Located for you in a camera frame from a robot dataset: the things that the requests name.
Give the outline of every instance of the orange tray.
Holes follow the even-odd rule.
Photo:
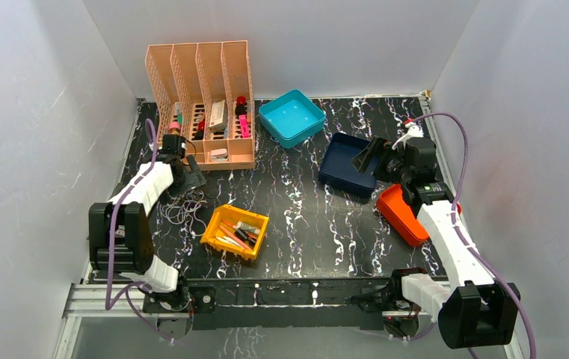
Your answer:
[[[409,245],[418,247],[429,239],[427,231],[403,200],[403,190],[400,185],[393,185],[383,191],[377,200],[377,208]],[[460,204],[458,213],[462,213]]]
[[[221,230],[222,221],[229,221],[232,223],[243,221],[246,224],[259,228],[260,234],[258,235],[258,239],[256,240],[254,247],[249,251],[217,240],[217,236],[222,237],[226,235],[226,233]],[[212,219],[209,220],[209,224],[207,225],[207,229],[205,230],[203,237],[200,239],[200,243],[207,243],[216,251],[228,251],[238,254],[246,260],[256,260],[258,252],[260,251],[260,246],[262,246],[262,242],[265,238],[267,224],[268,217],[264,215],[258,215],[256,213],[236,208],[229,204],[224,204],[214,210]]]

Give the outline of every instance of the black tabletop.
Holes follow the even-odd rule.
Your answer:
[[[326,113],[324,130],[284,150],[256,116],[256,168],[205,172],[201,192],[185,198],[163,194],[150,213],[157,255],[187,278],[292,278],[388,276],[393,269],[423,267],[445,274],[431,243],[408,245],[375,207],[387,184],[364,199],[320,184],[319,166],[333,133],[396,139],[400,120],[422,114],[416,97],[314,99]],[[256,108],[266,101],[256,101]],[[127,183],[150,154],[144,121],[158,123],[155,103],[144,103],[121,182]],[[195,212],[189,212],[197,206]],[[231,204],[270,220],[258,258],[200,244],[216,206]]]

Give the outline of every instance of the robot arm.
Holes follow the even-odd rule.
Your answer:
[[[436,146],[422,136],[420,126],[406,125],[407,133],[394,144],[373,138],[353,165],[364,172],[373,157],[380,159],[372,174],[381,181],[400,184],[403,199],[427,230],[449,278],[449,288],[434,282],[424,271],[393,273],[393,298],[413,302],[438,321],[449,348],[504,345],[511,341],[517,307],[493,275],[458,238],[455,226],[475,248],[467,229],[452,224],[453,195],[436,181]],[[509,284],[519,298],[514,284]]]
[[[161,194],[170,186],[177,194],[205,184],[193,156],[185,158],[185,139],[165,135],[156,162],[144,163],[137,175],[107,203],[95,203],[88,212],[90,264],[94,270],[108,269],[111,214],[117,201],[129,190],[117,213],[114,273],[143,281],[152,298],[169,310],[183,308],[188,301],[184,276],[154,254],[148,215]]]

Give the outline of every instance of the yellow box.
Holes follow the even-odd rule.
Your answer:
[[[260,234],[256,240],[256,245],[253,247],[252,251],[244,248],[236,247],[235,245],[228,245],[225,242],[221,242],[216,239],[216,237],[225,236],[225,232],[221,230],[222,221],[228,221],[233,224],[238,221],[243,221],[246,224],[257,227],[260,229]],[[260,246],[262,246],[262,240],[266,234],[266,226],[268,224],[268,217],[264,215],[257,215],[256,213],[248,212],[240,208],[235,208],[229,204],[224,204],[219,206],[214,211],[212,219],[209,220],[207,224],[207,229],[205,234],[200,239],[200,243],[207,243],[211,245],[216,251],[228,251],[231,253],[238,254],[240,257],[246,260],[255,260],[258,257],[258,252]]]

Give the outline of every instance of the white backdrop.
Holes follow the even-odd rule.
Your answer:
[[[0,1],[0,358],[52,357],[135,108],[81,1]]]
[[[469,132],[474,241],[520,288],[538,358],[569,358],[569,1],[481,1],[432,98]],[[458,178],[462,137],[438,120]]]
[[[249,40],[257,97],[432,89],[477,2],[84,0],[135,96],[148,100],[148,45],[222,40]]]

